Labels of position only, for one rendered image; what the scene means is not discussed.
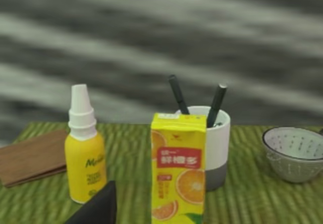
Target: orange fruit illustration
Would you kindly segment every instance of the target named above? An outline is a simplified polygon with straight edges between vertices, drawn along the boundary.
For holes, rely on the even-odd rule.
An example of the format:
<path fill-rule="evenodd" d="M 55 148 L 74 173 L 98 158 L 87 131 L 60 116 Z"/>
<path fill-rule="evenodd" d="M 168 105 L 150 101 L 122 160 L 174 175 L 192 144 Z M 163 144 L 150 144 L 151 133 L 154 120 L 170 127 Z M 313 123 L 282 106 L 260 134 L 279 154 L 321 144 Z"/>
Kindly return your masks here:
<path fill-rule="evenodd" d="M 205 195 L 204 170 L 185 170 L 176 180 L 179 196 L 191 204 L 203 204 Z"/>
<path fill-rule="evenodd" d="M 152 217 L 157 220 L 169 220 L 171 219 L 178 211 L 178 202 L 174 200 L 166 205 L 159 206 L 151 211 Z"/>
<path fill-rule="evenodd" d="M 151 158 L 157 158 L 157 150 L 166 146 L 165 137 L 158 131 L 151 131 Z"/>

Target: green leaf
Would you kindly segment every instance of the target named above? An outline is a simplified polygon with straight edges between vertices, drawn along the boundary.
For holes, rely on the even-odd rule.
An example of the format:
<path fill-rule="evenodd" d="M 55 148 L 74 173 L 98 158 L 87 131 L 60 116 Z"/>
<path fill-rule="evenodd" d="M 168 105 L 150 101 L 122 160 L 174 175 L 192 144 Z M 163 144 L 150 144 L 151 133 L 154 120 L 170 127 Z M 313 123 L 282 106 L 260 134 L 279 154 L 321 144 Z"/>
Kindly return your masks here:
<path fill-rule="evenodd" d="M 203 215 L 196 213 L 186 213 L 188 218 L 190 218 L 195 224 L 203 224 Z"/>

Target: gray cup base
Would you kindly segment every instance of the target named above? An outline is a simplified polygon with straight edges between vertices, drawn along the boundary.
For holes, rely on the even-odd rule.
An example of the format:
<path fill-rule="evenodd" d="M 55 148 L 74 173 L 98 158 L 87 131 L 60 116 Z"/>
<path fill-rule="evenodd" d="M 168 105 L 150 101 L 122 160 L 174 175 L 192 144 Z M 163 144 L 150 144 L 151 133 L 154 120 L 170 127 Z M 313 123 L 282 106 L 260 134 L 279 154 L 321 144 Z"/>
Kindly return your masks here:
<path fill-rule="evenodd" d="M 214 170 L 206 172 L 206 191 L 212 191 L 221 187 L 226 181 L 227 163 Z"/>

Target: woven mat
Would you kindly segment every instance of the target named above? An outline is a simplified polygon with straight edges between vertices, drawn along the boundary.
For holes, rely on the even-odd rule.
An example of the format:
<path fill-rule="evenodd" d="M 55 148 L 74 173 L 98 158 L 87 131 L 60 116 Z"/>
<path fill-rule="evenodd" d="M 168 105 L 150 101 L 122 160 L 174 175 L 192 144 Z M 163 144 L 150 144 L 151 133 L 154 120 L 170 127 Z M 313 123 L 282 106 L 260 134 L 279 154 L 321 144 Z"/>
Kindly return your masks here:
<path fill-rule="evenodd" d="M 14 144 L 65 123 L 31 123 Z M 323 220 L 323 178 L 303 185 L 280 180 L 261 145 L 270 126 L 233 126 L 226 183 L 206 195 L 206 224 L 313 224 Z M 308 127 L 319 130 L 320 127 Z M 118 189 L 118 224 L 150 223 L 149 126 L 98 124 L 106 139 L 108 178 Z M 0 185 L 0 223 L 63 224 L 78 208 L 66 173 L 6 189 Z"/>

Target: colander rim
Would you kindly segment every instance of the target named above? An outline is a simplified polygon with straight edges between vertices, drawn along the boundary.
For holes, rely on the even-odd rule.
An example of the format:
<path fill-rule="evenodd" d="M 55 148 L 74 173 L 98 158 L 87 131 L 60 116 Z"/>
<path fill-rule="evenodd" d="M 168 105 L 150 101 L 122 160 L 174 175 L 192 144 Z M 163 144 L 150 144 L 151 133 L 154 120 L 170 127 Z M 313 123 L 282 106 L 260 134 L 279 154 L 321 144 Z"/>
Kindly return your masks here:
<path fill-rule="evenodd" d="M 300 129 L 300 130 L 305 130 L 305 131 L 308 131 L 308 132 L 311 132 L 311 133 L 314 133 L 316 135 L 319 135 L 320 137 L 323 138 L 323 135 L 315 132 L 315 131 L 312 131 L 312 130 L 308 130 L 308 129 L 305 129 L 305 128 L 302 128 L 302 127 L 288 127 L 288 126 L 284 126 L 284 127 L 272 127 L 270 129 L 267 129 L 266 131 L 264 131 L 264 133 L 262 134 L 262 142 L 263 144 L 265 145 L 265 147 L 267 147 L 268 149 L 272 150 L 273 152 L 277 153 L 278 155 L 282 155 L 282 156 L 285 156 L 285 157 L 289 157 L 289 158 L 292 158 L 292 159 L 296 159 L 296 160 L 302 160 L 302 161 L 322 161 L 323 160 L 323 157 L 320 157 L 320 158 L 315 158 L 315 159 L 308 159 L 308 158 L 302 158 L 302 157 L 292 157 L 292 156 L 289 156 L 289 155 L 286 155 L 286 154 L 283 154 L 281 152 L 278 152 L 277 150 L 273 149 L 272 147 L 270 147 L 267 142 L 265 141 L 264 137 L 265 135 L 269 132 L 269 131 L 272 131 L 274 129 L 278 129 L 278 128 L 294 128 L 294 129 Z"/>

